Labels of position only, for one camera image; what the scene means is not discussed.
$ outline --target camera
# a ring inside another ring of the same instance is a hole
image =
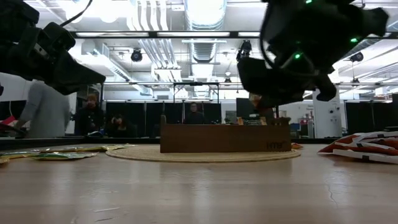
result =
[[[133,62],[140,62],[142,60],[141,49],[134,49],[131,54],[131,60]]]

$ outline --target ceiling light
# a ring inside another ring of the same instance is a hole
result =
[[[112,3],[112,0],[101,0],[97,1],[97,8],[100,14],[100,18],[103,22],[112,23],[118,19],[115,15],[116,9]]]
[[[186,31],[186,32],[158,32],[158,37],[228,37],[229,32],[195,32],[195,31]]]
[[[260,37],[260,32],[239,32],[239,37]]]
[[[62,4],[62,3],[58,3],[58,5],[63,8],[63,10],[65,10],[65,17],[67,18],[67,20],[73,18],[73,16],[79,14],[81,11],[83,11],[86,7],[86,5],[88,4],[87,0],[84,1],[79,1],[76,3],[73,3],[72,5],[68,5],[68,4]],[[71,21],[71,23],[78,23],[83,19],[83,15],[77,17],[74,21]]]
[[[76,36],[78,37],[114,37],[114,38],[123,38],[123,37],[148,37],[149,34],[147,32],[76,32]]]
[[[226,40],[181,40],[183,44],[226,44]]]

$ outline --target man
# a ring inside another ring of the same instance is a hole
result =
[[[99,131],[104,124],[104,112],[97,105],[97,96],[90,94],[87,96],[86,107],[79,110],[76,114],[77,134],[85,136],[93,131]]]
[[[185,118],[184,124],[206,124],[205,115],[198,112],[198,105],[192,102],[190,105],[191,113]]]
[[[70,120],[69,97],[46,85],[33,81],[24,110],[15,128],[30,121],[26,138],[55,138],[65,135]]]

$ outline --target cable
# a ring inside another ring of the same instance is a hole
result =
[[[81,12],[79,12],[77,15],[73,16],[72,18],[68,19],[67,21],[63,22],[60,24],[60,26],[64,27],[66,25],[68,25],[69,23],[71,23],[72,21],[76,20],[77,18],[79,18],[80,16],[83,15],[83,13],[85,13],[85,11],[89,8],[89,6],[91,5],[91,3],[93,3],[93,0],[90,0],[87,4],[87,6],[84,8],[84,10],[82,10]]]

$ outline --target black jacket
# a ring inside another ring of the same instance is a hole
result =
[[[130,123],[126,125],[125,130],[119,130],[116,124],[110,123],[106,127],[106,134],[112,138],[136,138],[137,130]]]
[[[206,118],[203,113],[190,113],[184,120],[184,124],[206,124]]]
[[[82,108],[76,114],[77,134],[86,135],[93,131],[99,131],[104,125],[104,111],[99,108]]]

